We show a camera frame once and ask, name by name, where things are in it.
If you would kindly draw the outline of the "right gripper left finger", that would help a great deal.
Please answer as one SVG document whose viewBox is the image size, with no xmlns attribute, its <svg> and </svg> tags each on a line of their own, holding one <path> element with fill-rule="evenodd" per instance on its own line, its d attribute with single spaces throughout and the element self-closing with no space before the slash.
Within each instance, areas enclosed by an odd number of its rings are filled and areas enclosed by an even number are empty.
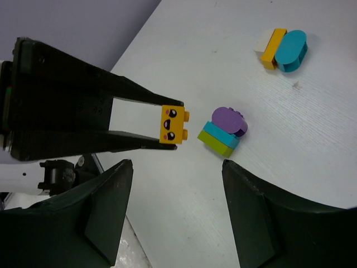
<svg viewBox="0 0 357 268">
<path fill-rule="evenodd" d="M 65 193 L 1 211 L 1 266 L 114 266 L 132 179 L 125 159 Z"/>
</svg>

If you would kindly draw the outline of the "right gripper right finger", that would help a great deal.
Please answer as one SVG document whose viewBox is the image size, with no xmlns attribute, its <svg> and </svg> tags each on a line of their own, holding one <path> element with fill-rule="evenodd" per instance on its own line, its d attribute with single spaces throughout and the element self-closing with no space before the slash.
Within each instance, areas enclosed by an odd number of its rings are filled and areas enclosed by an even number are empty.
<svg viewBox="0 0 357 268">
<path fill-rule="evenodd" d="M 299 197 L 242 168 L 222 165 L 241 267 L 355 267 L 356 209 Z"/>
</svg>

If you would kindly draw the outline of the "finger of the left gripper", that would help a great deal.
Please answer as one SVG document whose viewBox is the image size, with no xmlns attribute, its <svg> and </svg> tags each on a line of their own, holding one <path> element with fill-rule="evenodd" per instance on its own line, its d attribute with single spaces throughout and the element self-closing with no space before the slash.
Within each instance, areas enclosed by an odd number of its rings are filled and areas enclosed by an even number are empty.
<svg viewBox="0 0 357 268">
<path fill-rule="evenodd" d="M 114 98 L 130 102 L 157 106 L 184 106 L 184 102 L 181 100 L 156 94 L 124 76 L 115 74 L 108 76 L 108 93 Z"/>
<path fill-rule="evenodd" d="M 124 131 L 107 131 L 114 143 L 110 152 L 123 152 L 132 150 L 176 150 L 177 145 L 160 143 L 158 138 L 148 137 Z"/>
</svg>

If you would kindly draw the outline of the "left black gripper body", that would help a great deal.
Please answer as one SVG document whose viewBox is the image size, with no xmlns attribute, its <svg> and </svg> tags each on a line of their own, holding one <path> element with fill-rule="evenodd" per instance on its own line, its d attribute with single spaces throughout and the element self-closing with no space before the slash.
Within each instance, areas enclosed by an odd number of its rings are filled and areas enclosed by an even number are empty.
<svg viewBox="0 0 357 268">
<path fill-rule="evenodd" d="M 18 161 L 109 150 L 112 97 L 106 71 L 19 37 L 1 78 L 1 134 Z"/>
</svg>

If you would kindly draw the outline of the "lime green lego brick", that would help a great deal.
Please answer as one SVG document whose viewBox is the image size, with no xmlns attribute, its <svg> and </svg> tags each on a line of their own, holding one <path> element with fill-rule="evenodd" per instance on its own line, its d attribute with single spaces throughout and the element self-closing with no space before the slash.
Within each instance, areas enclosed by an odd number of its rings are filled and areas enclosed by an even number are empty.
<svg viewBox="0 0 357 268">
<path fill-rule="evenodd" d="M 230 157 L 234 151 L 233 148 L 225 145 L 224 143 L 207 133 L 205 130 L 202 130 L 197 138 L 209 148 L 211 148 L 213 151 L 215 151 L 217 154 L 223 157 Z"/>
</svg>

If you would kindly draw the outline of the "light blue lego brick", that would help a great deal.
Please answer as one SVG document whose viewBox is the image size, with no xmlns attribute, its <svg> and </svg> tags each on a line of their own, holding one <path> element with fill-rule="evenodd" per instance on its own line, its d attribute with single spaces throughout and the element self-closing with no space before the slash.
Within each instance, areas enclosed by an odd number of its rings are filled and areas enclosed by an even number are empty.
<svg viewBox="0 0 357 268">
<path fill-rule="evenodd" d="M 236 135 L 225 132 L 210 121 L 206 122 L 203 130 L 231 149 L 235 149 L 239 144 L 239 138 Z"/>
</svg>

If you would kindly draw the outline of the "lilac rounded lego plate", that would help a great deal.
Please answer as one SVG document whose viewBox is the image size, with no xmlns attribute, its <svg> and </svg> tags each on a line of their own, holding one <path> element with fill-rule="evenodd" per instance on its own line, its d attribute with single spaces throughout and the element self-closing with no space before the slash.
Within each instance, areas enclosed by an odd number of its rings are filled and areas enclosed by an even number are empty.
<svg viewBox="0 0 357 268">
<path fill-rule="evenodd" d="M 212 116 L 211 121 L 214 125 L 229 134 L 242 137 L 248 130 L 248 124 L 243 115 L 232 107 L 219 107 Z"/>
</svg>

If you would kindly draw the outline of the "white lego brick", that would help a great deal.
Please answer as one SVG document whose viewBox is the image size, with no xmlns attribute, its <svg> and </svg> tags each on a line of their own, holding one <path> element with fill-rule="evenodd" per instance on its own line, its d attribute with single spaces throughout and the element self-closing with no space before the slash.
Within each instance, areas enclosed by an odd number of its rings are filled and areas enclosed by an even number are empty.
<svg viewBox="0 0 357 268">
<path fill-rule="evenodd" d="M 263 55 L 263 53 L 265 52 L 274 31 L 275 31 L 274 28 L 270 28 L 261 34 L 258 42 L 256 43 L 256 45 L 254 47 L 254 52 L 256 53 L 256 55 L 258 57 L 261 57 Z"/>
</svg>

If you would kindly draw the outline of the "teal rounded lego brick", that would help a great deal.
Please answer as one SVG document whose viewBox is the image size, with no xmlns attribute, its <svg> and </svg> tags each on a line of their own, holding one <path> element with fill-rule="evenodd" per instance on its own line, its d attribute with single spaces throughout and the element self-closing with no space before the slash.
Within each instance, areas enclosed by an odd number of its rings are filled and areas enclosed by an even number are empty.
<svg viewBox="0 0 357 268">
<path fill-rule="evenodd" d="M 284 73 L 297 70 L 307 50 L 307 35 L 304 31 L 293 30 L 285 34 L 275 54 L 279 70 Z"/>
</svg>

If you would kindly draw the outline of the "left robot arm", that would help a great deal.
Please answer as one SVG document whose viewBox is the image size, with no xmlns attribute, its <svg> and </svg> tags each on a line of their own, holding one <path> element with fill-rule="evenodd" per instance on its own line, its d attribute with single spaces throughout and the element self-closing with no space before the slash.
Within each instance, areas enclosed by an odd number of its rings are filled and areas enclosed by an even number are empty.
<svg viewBox="0 0 357 268">
<path fill-rule="evenodd" d="M 97 176 L 72 156 L 175 143 L 109 128 L 113 101 L 182 108 L 130 79 L 41 41 L 19 37 L 1 62 L 1 191 L 53 196 Z"/>
</svg>

